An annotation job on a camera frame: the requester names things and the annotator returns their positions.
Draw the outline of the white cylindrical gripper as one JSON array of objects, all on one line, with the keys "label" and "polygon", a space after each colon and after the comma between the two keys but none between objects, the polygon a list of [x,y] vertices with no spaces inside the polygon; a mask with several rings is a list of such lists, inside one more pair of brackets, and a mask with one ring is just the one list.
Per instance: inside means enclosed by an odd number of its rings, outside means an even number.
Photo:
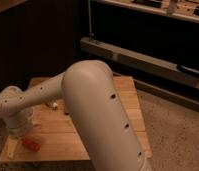
[{"label": "white cylindrical gripper", "polygon": [[[6,119],[6,128],[13,137],[22,137],[26,135],[32,127],[34,130],[40,130],[42,125],[40,123],[32,123],[32,114],[15,115]],[[17,138],[8,137],[7,139],[7,157],[13,158],[19,140]]]}]

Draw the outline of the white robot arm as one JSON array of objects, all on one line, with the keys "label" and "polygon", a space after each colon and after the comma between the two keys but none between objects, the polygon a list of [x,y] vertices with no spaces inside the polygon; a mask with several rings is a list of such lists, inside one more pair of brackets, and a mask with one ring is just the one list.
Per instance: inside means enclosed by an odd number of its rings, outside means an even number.
[{"label": "white robot arm", "polygon": [[61,99],[96,171],[152,171],[113,83],[110,67],[85,60],[24,92],[0,93],[0,118]]}]

